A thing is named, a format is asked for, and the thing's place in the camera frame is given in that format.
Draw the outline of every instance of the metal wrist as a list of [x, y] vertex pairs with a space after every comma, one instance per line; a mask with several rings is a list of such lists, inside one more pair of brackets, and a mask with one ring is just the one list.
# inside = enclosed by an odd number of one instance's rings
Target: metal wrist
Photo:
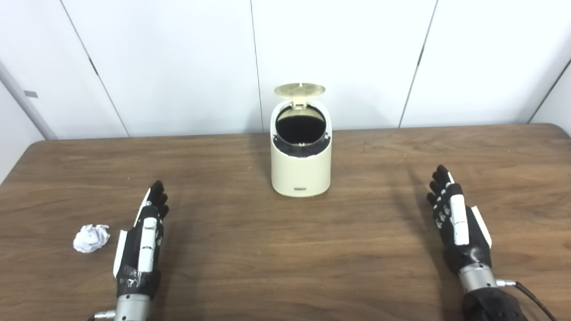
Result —
[[492, 269], [483, 263], [469, 264], [461, 268], [458, 275], [466, 293], [479, 288], [498, 287]]

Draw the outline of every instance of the white wall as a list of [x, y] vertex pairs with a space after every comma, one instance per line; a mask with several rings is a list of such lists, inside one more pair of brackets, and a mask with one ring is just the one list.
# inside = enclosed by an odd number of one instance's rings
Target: white wall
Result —
[[43, 137], [0, 82], [0, 183], [32, 143]]
[[571, 58], [571, 2], [439, 0], [417, 68], [435, 2], [2, 0], [0, 78], [58, 139], [267, 130], [298, 81], [337, 130], [527, 122]]
[[1, 0], [0, 44], [2, 79], [50, 139], [127, 135], [59, 1]]
[[439, 0], [403, 127], [525, 123], [571, 58], [571, 1]]
[[262, 131], [249, 0], [65, 0], [132, 136]]
[[435, 1], [253, 0], [264, 128], [285, 83], [325, 86], [335, 129], [397, 127]]
[[571, 67], [567, 67], [532, 123], [552, 123], [571, 135]]

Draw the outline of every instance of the panel seam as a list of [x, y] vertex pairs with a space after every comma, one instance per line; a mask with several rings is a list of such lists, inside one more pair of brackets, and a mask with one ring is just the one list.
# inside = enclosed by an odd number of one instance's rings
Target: panel seam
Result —
[[557, 79], [555, 79], [555, 82], [553, 83], [553, 85], [551, 86], [551, 88], [549, 89], [549, 91], [547, 92], [547, 94], [545, 94], [545, 97], [543, 97], [543, 99], [541, 100], [541, 102], [539, 103], [539, 105], [537, 106], [537, 108], [535, 109], [535, 111], [533, 112], [532, 116], [529, 118], [528, 120], [528, 124], [532, 122], [533, 117], [535, 117], [535, 115], [537, 114], [537, 112], [539, 111], [539, 109], [541, 108], [541, 106], [543, 106], [543, 103], [547, 100], [547, 97], [549, 97], [549, 94], [551, 94], [551, 92], [553, 91], [553, 89], [555, 88], [555, 86], [557, 86], [557, 83], [559, 82], [559, 79], [561, 79], [561, 77], [563, 76], [563, 74], [565, 74], [565, 71], [567, 71], [567, 69], [569, 68], [569, 65], [571, 64], [571, 59], [567, 62], [567, 65], [565, 65], [565, 67], [563, 68], [563, 71], [559, 74], [559, 76], [557, 77]]
[[115, 110], [115, 113], [116, 113], [117, 117], [119, 118], [119, 121], [121, 122], [121, 125], [123, 126], [123, 129], [125, 130], [125, 133], [127, 134], [127, 137], [131, 137], [131, 135], [129, 134], [129, 131], [127, 130], [127, 126], [125, 126], [125, 123], [123, 122], [123, 118], [121, 118], [121, 115], [119, 114], [119, 111], [117, 110], [117, 107], [115, 106], [115, 103], [113, 102], [113, 99], [111, 99], [111, 95], [109, 94], [107, 87], [103, 83], [101, 76], [99, 75], [99, 73], [97, 72], [97, 69], [95, 68], [95, 64], [93, 63], [93, 60], [91, 59], [91, 56], [89, 55], [89, 52], [87, 51], [87, 48], [85, 47], [85, 44], [83, 43], [83, 40], [81, 40], [81, 37], [79, 36], [79, 32], [77, 31], [75, 24], [71, 20], [69, 12], [67, 12], [66, 6], [63, 4], [63, 0], [59, 0], [59, 3], [61, 3], [63, 11], [65, 11], [67, 19], [70, 21], [71, 27], [73, 28], [75, 35], [77, 36], [77, 38], [79, 40], [79, 43], [81, 43], [81, 46], [83, 47], [83, 51], [87, 55], [87, 59], [91, 63], [91, 66], [93, 67], [93, 69], [95, 71], [95, 75], [97, 76], [97, 78], [99, 78], [99, 82], [101, 83], [101, 86], [103, 87], [103, 90], [105, 91], [105, 94], [107, 95], [107, 98], [109, 99], [109, 102], [113, 106], [113, 109]]
[[256, 31], [254, 28], [254, 7], [250, 0], [250, 17], [252, 18], [252, 37], [254, 39], [254, 57], [256, 59], [256, 79], [258, 80], [258, 100], [260, 102], [260, 120], [262, 121], [262, 133], [264, 132], [264, 111], [262, 109], [262, 90], [260, 89], [260, 70], [258, 67], [258, 48], [256, 46]]
[[438, 0], [436, 0], [435, 4], [434, 4], [434, 9], [432, 9], [432, 15], [430, 17], [430, 22], [428, 22], [428, 28], [427, 28], [427, 33], [424, 35], [424, 42], [423, 42], [423, 46], [420, 49], [420, 54], [419, 54], [419, 60], [416, 62], [416, 68], [415, 68], [415, 73], [412, 75], [412, 81], [411, 81], [411, 86], [408, 89], [408, 94], [407, 94], [407, 99], [404, 101], [404, 106], [403, 106], [403, 113], [400, 115], [400, 120], [399, 120], [399, 126], [398, 128], [400, 128], [400, 126], [403, 124], [403, 119], [404, 119], [404, 113], [407, 110], [407, 106], [408, 106], [408, 100], [411, 97], [411, 92], [412, 92], [412, 87], [415, 84], [415, 79], [416, 79], [416, 73], [418, 73], [419, 71], [419, 66], [420, 66], [420, 61], [423, 58], [423, 54], [424, 54], [424, 47], [427, 44], [427, 39], [428, 39], [428, 34], [430, 33], [430, 28], [432, 26], [432, 20], [434, 19], [434, 14], [436, 12], [436, 7], [438, 6]]

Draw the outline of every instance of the crumpled paper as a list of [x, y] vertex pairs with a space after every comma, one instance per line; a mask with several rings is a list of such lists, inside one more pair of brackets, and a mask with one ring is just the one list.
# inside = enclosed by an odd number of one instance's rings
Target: crumpled paper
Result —
[[103, 247], [110, 237], [107, 233], [108, 228], [107, 225], [84, 225], [75, 235], [73, 248], [81, 253], [91, 253]]

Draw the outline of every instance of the trash can lid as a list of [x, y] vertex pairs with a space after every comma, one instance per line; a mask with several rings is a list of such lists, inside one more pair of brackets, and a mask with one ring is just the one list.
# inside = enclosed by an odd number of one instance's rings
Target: trash can lid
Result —
[[314, 83], [296, 82], [276, 87], [274, 92], [283, 98], [311, 98], [324, 93], [325, 87]]

